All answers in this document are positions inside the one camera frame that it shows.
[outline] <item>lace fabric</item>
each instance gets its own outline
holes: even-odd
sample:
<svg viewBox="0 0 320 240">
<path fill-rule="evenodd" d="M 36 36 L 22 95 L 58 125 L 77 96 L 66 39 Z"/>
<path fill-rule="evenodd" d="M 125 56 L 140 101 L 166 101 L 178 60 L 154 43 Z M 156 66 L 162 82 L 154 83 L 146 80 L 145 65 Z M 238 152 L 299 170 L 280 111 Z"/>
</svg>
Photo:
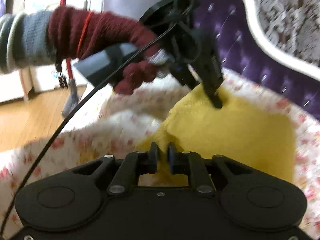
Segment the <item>lace fabric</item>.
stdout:
<svg viewBox="0 0 320 240">
<path fill-rule="evenodd" d="M 256 0 L 261 26 L 278 48 L 320 64 L 320 0 Z"/>
</svg>

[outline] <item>red rubber band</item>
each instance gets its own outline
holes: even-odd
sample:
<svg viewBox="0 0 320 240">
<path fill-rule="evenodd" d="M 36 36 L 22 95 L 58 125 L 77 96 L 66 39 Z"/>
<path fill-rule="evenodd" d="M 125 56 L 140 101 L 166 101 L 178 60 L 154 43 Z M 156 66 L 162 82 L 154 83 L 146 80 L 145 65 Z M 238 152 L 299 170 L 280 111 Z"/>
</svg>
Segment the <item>red rubber band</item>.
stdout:
<svg viewBox="0 0 320 240">
<path fill-rule="evenodd" d="M 85 22 L 84 22 L 84 26 L 83 26 L 83 29 L 82 29 L 82 33 L 81 33 L 81 37 L 80 37 L 80 40 L 79 40 L 79 43 L 78 43 L 78 49 L 77 49 L 77 57 L 79 58 L 80 57 L 80 49 L 82 47 L 82 43 L 83 43 L 83 40 L 84 40 L 84 37 L 85 37 L 85 34 L 87 32 L 87 29 L 88 29 L 88 25 L 89 25 L 89 22 L 90 22 L 90 19 L 93 15 L 93 12 L 89 12 L 87 18 L 85 19 Z"/>
</svg>

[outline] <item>gray knitted sleeve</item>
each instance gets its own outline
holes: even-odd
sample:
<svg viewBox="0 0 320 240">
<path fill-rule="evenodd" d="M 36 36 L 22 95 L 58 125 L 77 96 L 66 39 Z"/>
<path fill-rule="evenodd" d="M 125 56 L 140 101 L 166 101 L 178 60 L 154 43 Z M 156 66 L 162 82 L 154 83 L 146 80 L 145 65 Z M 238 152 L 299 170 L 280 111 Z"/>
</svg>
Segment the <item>gray knitted sleeve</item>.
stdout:
<svg viewBox="0 0 320 240">
<path fill-rule="evenodd" d="M 56 49 L 47 40 L 47 26 L 52 11 L 25 15 L 16 28 L 13 58 L 18 68 L 56 62 Z"/>
</svg>

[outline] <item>metal screw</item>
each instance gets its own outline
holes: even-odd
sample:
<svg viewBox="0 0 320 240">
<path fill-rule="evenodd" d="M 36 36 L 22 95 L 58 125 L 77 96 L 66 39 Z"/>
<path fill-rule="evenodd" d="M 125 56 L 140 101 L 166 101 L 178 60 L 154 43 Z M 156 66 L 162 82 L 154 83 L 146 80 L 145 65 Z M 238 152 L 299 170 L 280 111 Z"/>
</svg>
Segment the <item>metal screw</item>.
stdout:
<svg viewBox="0 0 320 240">
<path fill-rule="evenodd" d="M 213 188 L 209 185 L 201 185 L 197 187 L 197 191 L 200 193 L 210 193 L 213 191 Z"/>
<path fill-rule="evenodd" d="M 124 186 L 121 186 L 121 185 L 114 185 L 109 188 L 109 191 L 113 194 L 121 194 L 124 192 L 124 190 L 125 190 Z"/>
</svg>

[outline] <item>maroon knitted glove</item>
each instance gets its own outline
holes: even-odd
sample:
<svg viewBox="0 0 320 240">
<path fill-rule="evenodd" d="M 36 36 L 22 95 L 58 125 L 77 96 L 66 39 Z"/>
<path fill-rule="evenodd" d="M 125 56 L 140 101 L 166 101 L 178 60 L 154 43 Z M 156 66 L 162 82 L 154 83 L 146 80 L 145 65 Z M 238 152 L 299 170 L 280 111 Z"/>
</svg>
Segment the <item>maroon knitted glove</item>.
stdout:
<svg viewBox="0 0 320 240">
<path fill-rule="evenodd" d="M 138 49 L 149 44 L 156 35 L 140 22 L 117 16 L 111 12 L 94 13 L 89 21 L 79 53 L 78 44 L 89 12 L 70 7 L 58 7 L 52 13 L 48 26 L 48 40 L 57 49 L 57 58 L 84 59 L 106 47 L 129 42 Z M 150 57 L 159 50 L 157 45 L 145 51 L 144 57 Z M 156 77 L 157 68 L 148 61 L 129 64 L 123 71 L 124 79 L 115 91 L 132 94 L 142 82 L 151 82 Z"/>
</svg>

